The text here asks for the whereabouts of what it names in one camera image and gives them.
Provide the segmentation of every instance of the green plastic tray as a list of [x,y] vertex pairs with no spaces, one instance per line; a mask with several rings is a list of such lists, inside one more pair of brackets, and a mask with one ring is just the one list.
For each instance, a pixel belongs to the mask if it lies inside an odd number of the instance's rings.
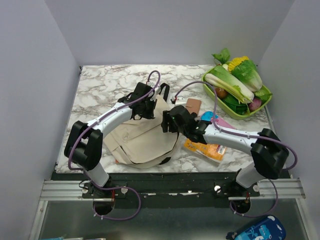
[[[201,78],[201,80],[203,82],[205,82],[205,75],[208,74],[213,68],[211,68],[209,71],[207,71]],[[215,94],[212,92],[212,90],[206,85],[206,84],[203,84],[203,89],[204,91],[206,92],[206,94],[209,95],[209,97],[214,101],[215,100]],[[262,88],[263,90],[267,90],[268,93],[271,93],[270,90],[265,86],[265,85],[262,85]],[[264,108],[265,105],[271,100],[272,98],[272,95],[269,97],[269,99],[261,105],[261,107],[259,107],[257,110],[255,111],[252,111],[250,112],[249,114],[245,114],[245,115],[240,115],[236,112],[234,112],[230,107],[228,107],[223,101],[220,100],[220,98],[218,98],[218,106],[220,108],[222,108],[223,111],[225,111],[230,117],[232,117],[233,119],[236,119],[236,120],[241,120],[241,119],[245,119],[245,118],[248,118],[250,116],[252,116],[253,114],[255,114],[256,112],[260,111],[260,109]]]

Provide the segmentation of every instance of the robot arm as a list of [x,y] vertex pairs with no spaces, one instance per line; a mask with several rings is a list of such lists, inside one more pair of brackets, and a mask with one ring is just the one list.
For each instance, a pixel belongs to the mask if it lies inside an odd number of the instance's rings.
[[139,82],[132,93],[120,98],[109,111],[87,123],[77,121],[73,124],[64,149],[64,155],[67,158],[69,158],[71,150],[79,136],[89,126],[98,122],[83,135],[82,138],[87,139],[87,143],[80,141],[77,144],[72,155],[72,162],[80,166],[100,187],[103,187],[109,179],[108,173],[105,172],[100,163],[103,139],[117,126],[130,119],[135,119],[137,116],[145,119],[154,118],[154,109],[157,103],[156,97],[160,88],[156,88],[148,97],[125,106],[140,99],[151,89],[151,86]]
[[229,134],[217,129],[211,121],[196,121],[195,117],[183,106],[175,106],[170,111],[163,112],[161,126],[164,132],[180,132],[195,143],[219,144],[251,155],[253,163],[238,172],[236,186],[232,186],[233,188],[247,189],[262,179],[279,178],[289,151],[282,145],[259,139],[259,136],[262,136],[279,141],[270,129],[247,132],[228,128],[229,132],[234,133]]

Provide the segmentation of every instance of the gray wall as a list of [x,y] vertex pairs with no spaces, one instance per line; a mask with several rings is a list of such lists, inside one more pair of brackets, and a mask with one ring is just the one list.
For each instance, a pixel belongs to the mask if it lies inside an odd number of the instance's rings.
[[320,1],[296,0],[259,64],[273,92],[269,109],[281,140],[294,147],[306,202],[320,236]]
[[28,238],[79,67],[43,0],[1,1],[0,239]]
[[259,62],[294,0],[45,0],[82,65]]

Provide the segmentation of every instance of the black joint motor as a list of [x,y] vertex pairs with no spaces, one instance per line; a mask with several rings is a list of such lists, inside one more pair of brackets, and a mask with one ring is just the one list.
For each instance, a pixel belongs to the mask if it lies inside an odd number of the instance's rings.
[[167,133],[182,133],[194,143],[207,144],[204,140],[204,133],[210,121],[196,121],[197,115],[189,113],[182,105],[175,106],[170,111],[163,111],[162,131]]
[[[141,98],[145,94],[147,94],[152,89],[151,86],[148,86],[145,83],[138,82],[133,92],[129,95],[124,96],[118,100],[119,103],[132,103],[133,101]],[[140,120],[141,118],[144,119],[154,119],[154,110],[157,104],[157,100],[151,100],[152,96],[147,96],[138,102],[129,106],[132,109],[132,118],[134,120]]]
[[[75,145],[78,137],[88,128],[87,123],[76,121],[66,142],[64,155],[68,158],[72,147]],[[90,129],[83,137],[88,138],[88,142],[80,141],[75,147],[72,155],[72,162],[80,165],[85,170],[90,171],[99,163],[102,155],[103,134],[100,130]]]
[[[267,128],[258,134],[280,141],[276,134]],[[288,149],[281,144],[260,138],[251,147],[251,155],[257,172],[267,179],[278,179],[289,156]]]

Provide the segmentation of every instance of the pink package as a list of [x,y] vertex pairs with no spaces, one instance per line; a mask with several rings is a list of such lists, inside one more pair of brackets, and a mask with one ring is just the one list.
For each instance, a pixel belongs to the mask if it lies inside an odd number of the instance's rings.
[[222,117],[219,117],[218,115],[215,115],[215,122],[221,127],[228,128],[228,129],[235,129],[233,126],[231,126]]
[[[212,111],[206,111],[204,114],[202,114],[200,119],[204,121],[213,122],[214,113]],[[235,129],[233,126],[231,126],[229,123],[227,123],[223,118],[219,117],[218,115],[215,115],[215,122],[223,128]]]

